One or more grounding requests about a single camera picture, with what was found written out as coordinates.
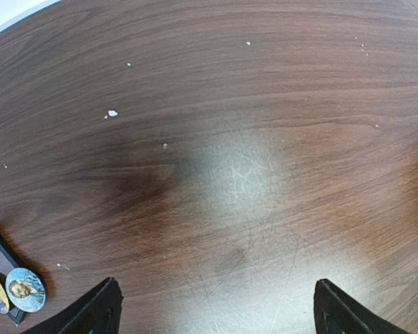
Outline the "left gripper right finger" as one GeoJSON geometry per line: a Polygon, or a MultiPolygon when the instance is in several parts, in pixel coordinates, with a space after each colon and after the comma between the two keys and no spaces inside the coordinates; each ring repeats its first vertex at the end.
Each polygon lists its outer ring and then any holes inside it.
{"type": "Polygon", "coordinates": [[[314,321],[316,332],[321,334],[408,334],[372,313],[328,279],[316,282],[314,321]]]}

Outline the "black brooch display box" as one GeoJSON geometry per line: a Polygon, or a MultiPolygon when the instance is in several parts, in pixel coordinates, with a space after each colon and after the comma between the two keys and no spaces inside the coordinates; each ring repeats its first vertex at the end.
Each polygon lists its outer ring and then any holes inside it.
{"type": "MultiPolygon", "coordinates": [[[[10,247],[8,242],[0,235],[0,283],[2,284],[4,290],[6,290],[6,277],[9,272],[20,267],[25,267],[25,263],[10,247]]],[[[25,312],[15,307],[9,298],[8,300],[10,310],[6,315],[16,326],[19,326],[25,318],[25,312]]]]}

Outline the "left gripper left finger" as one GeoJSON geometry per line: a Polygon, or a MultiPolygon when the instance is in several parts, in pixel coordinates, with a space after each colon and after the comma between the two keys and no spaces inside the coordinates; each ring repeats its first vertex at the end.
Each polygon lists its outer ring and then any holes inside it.
{"type": "Polygon", "coordinates": [[[123,295],[115,278],[108,277],[57,315],[25,331],[26,334],[119,332],[123,295]]]}

